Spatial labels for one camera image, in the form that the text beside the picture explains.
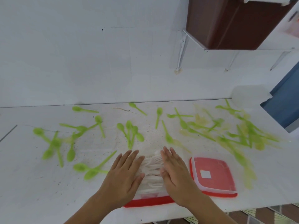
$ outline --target table surface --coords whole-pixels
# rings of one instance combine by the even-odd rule
[[[98,127],[84,134],[76,141],[76,157],[71,163],[65,160],[69,145],[63,144],[61,148],[64,156],[63,168],[58,166],[56,156],[49,160],[41,159],[47,149],[47,143],[32,133],[33,128],[42,127],[50,138],[56,130],[61,131],[59,137],[67,137],[71,135],[72,129],[61,127],[58,123],[91,126],[95,123],[96,114],[75,113],[71,109],[72,106],[0,108],[0,138],[17,125],[0,142],[1,223],[65,222],[99,189],[105,178],[104,174],[98,174],[94,179],[84,181],[84,174],[75,172],[72,166],[78,162],[85,162],[95,167],[112,151],[124,152],[127,146],[123,134],[116,128],[119,122],[125,124],[127,120],[131,120],[138,126],[145,141],[135,142],[133,149],[139,149],[141,154],[160,150],[164,145],[169,147],[164,138],[161,122],[158,129],[155,129],[157,107],[163,108],[160,119],[165,121],[169,134],[180,140],[192,153],[226,152],[217,143],[206,138],[182,136],[179,133],[179,120],[166,117],[166,113],[175,113],[174,107],[182,114],[191,115],[204,107],[210,110],[214,117],[222,117],[226,122],[234,124],[234,117],[224,110],[215,109],[216,105],[225,105],[225,101],[137,103],[148,116],[140,114],[128,104],[82,105],[83,108],[100,112],[107,137],[101,138]],[[264,151],[244,149],[257,175],[253,189],[238,190],[239,195],[234,199],[213,197],[214,202],[226,212],[299,202],[298,143],[286,142],[289,140],[288,133],[261,107],[246,111],[257,127],[279,135],[285,142],[281,145],[282,149],[273,147],[267,147]],[[185,161],[190,158],[189,153],[174,148]],[[114,158],[104,166],[104,169],[108,170],[113,160]],[[190,215],[187,209],[173,203],[142,208],[120,208],[111,212],[102,223],[146,223]]]

